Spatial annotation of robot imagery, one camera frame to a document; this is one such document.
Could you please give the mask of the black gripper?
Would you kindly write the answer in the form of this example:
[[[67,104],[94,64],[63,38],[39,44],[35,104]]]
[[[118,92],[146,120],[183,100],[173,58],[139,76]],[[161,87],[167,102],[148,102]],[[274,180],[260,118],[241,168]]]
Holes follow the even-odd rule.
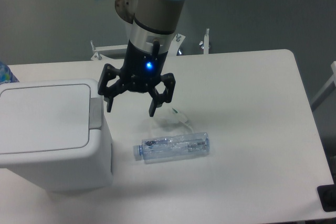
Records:
[[[173,73],[161,75],[167,52],[159,53],[161,49],[157,39],[149,52],[140,50],[131,42],[128,43],[125,59],[121,69],[107,63],[98,82],[98,94],[104,97],[107,103],[107,112],[111,112],[114,98],[123,93],[123,87],[133,92],[147,92],[152,98],[149,116],[154,117],[157,108],[163,103],[170,103],[173,98],[176,80]],[[114,84],[108,82],[120,77]],[[165,89],[159,93],[156,86],[163,83]]]

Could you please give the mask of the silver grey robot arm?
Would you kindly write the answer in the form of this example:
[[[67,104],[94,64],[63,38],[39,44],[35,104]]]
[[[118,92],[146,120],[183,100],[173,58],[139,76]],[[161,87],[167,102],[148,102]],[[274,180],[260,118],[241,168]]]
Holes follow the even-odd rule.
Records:
[[[185,0],[130,0],[125,8],[116,6],[119,16],[131,24],[123,66],[106,64],[98,93],[110,112],[113,100],[125,91],[148,93],[152,97],[149,115],[170,103],[175,88],[172,73],[162,74]]]

